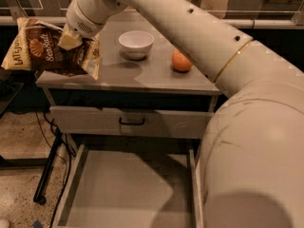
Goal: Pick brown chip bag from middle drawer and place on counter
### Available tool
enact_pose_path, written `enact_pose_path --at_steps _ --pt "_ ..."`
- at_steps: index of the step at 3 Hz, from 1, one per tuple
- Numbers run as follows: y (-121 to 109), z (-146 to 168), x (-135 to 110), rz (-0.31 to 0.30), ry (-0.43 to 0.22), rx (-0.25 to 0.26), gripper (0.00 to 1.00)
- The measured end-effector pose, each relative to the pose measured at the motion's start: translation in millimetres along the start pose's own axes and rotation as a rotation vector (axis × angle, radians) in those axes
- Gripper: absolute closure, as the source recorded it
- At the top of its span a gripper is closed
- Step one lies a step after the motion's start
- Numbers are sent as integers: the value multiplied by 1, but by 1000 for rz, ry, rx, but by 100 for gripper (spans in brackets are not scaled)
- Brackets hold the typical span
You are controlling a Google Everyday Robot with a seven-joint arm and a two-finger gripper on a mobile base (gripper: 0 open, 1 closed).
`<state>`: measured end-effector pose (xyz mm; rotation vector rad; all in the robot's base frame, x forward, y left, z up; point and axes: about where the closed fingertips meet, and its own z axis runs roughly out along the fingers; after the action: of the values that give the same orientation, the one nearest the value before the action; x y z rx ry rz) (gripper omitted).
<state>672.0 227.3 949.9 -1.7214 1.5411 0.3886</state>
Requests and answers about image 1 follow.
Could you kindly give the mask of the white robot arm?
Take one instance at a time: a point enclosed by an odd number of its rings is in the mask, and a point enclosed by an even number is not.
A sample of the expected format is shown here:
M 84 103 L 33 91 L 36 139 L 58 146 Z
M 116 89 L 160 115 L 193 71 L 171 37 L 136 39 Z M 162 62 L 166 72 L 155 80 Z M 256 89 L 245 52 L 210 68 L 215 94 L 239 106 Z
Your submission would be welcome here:
M 185 0 L 72 0 L 75 38 L 130 6 L 227 96 L 196 172 L 204 228 L 304 228 L 304 74 Z

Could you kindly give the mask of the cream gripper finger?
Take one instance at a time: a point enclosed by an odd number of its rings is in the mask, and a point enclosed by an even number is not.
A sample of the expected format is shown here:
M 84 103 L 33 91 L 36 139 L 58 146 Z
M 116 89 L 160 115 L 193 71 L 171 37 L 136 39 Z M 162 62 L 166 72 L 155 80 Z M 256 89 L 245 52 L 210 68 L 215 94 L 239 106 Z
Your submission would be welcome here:
M 82 36 L 72 29 L 68 24 L 64 25 L 58 46 L 64 50 L 71 50 L 83 43 Z

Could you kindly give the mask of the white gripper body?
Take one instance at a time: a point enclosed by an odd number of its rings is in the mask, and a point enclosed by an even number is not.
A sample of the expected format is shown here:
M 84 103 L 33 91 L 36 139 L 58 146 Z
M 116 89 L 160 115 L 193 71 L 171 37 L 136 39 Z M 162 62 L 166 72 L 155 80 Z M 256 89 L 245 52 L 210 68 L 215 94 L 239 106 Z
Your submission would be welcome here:
M 83 38 L 97 35 L 106 21 L 126 8 L 118 0 L 72 0 L 66 13 L 67 26 Z

